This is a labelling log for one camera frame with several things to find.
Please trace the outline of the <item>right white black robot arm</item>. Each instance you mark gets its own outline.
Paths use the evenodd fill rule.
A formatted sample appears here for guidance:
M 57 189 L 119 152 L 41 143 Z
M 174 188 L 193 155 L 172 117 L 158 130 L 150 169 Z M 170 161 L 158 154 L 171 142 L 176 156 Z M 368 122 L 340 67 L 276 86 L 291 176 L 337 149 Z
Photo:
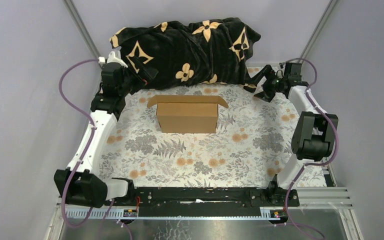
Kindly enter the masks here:
M 339 118 L 325 111 L 315 100 L 311 87 L 302 77 L 302 64 L 291 59 L 281 64 L 279 77 L 269 64 L 256 75 L 264 77 L 262 91 L 254 97 L 271 102 L 276 94 L 283 94 L 295 107 L 299 119 L 291 138 L 292 155 L 284 169 L 271 181 L 276 187 L 267 191 L 267 201 L 273 206 L 286 199 L 285 190 L 291 192 L 307 167 L 330 164 L 339 151 L 337 131 Z

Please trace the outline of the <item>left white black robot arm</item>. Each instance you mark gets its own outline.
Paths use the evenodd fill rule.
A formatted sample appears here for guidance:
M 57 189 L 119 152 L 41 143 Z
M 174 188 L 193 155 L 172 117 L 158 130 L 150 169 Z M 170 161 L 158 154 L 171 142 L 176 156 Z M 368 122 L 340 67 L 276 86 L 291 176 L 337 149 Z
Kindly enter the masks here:
M 158 70 L 146 66 L 138 57 L 131 64 L 119 57 L 99 57 L 90 62 L 101 65 L 101 83 L 94 96 L 90 112 L 75 106 L 63 92 L 62 98 L 75 110 L 87 117 L 88 126 L 79 147 L 66 169 L 58 169 L 54 182 L 65 204 L 100 208 L 110 200 L 124 206 L 135 200 L 135 187 L 131 179 L 99 178 L 99 160 L 105 143 L 126 106 L 125 98 L 150 84 Z

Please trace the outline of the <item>brown cardboard box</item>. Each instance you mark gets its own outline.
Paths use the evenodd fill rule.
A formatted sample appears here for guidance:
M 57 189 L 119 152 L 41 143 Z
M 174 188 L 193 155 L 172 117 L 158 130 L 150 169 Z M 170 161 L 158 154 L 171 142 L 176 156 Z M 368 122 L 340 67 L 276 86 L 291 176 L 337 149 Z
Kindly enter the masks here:
M 162 133 L 214 134 L 219 119 L 219 106 L 228 103 L 218 95 L 155 95 L 147 107 L 156 106 L 156 117 Z

